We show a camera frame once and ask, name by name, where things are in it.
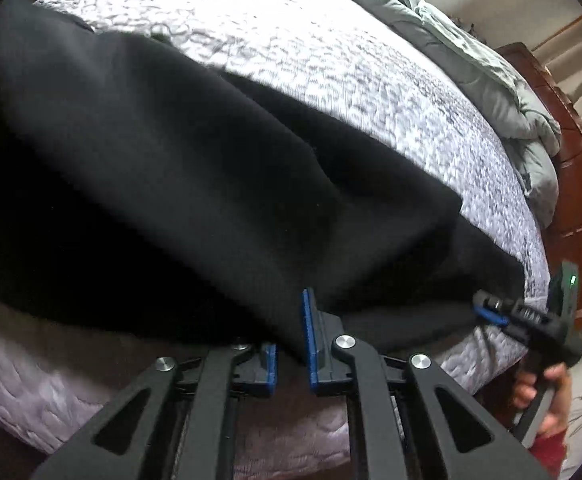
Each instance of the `person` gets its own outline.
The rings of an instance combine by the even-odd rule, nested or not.
[[[564,438],[569,425],[572,378],[564,363],[547,368],[544,377],[556,384],[556,394],[529,451],[557,479],[567,451]],[[529,406],[537,395],[536,380],[534,374],[524,370],[518,372],[511,400],[513,406],[519,410]]]

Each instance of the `mattress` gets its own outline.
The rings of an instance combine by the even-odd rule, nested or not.
[[[159,34],[200,63],[276,88],[384,142],[457,191],[461,213],[515,256],[546,302],[540,232],[500,140],[427,57],[350,0],[41,0],[98,32]],[[0,425],[52,452],[158,356],[204,348],[62,326],[0,304]],[[473,393],[522,356],[496,328],[433,351]],[[268,401],[239,410],[237,479],[292,478],[348,460],[341,399],[318,399],[282,356]]]

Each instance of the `black cloth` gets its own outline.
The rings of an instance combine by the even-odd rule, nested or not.
[[[186,342],[304,349],[301,291],[382,351],[524,293],[436,178],[355,128],[141,36],[0,6],[0,300]]]

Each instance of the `triangular cutout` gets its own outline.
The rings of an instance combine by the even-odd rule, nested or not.
[[[93,443],[116,455],[126,453],[131,446],[133,433],[150,396],[151,390],[148,388],[135,394],[135,397],[117,412],[104,428],[98,431]]]
[[[447,389],[437,387],[436,397],[460,453],[468,453],[492,441],[491,433]]]

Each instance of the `wooden headboard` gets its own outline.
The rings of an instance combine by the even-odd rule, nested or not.
[[[498,53],[522,74],[562,129],[562,147],[554,159],[558,205],[552,224],[543,232],[543,242],[551,272],[562,260],[580,268],[576,326],[582,327],[582,118],[523,43],[503,46]]]

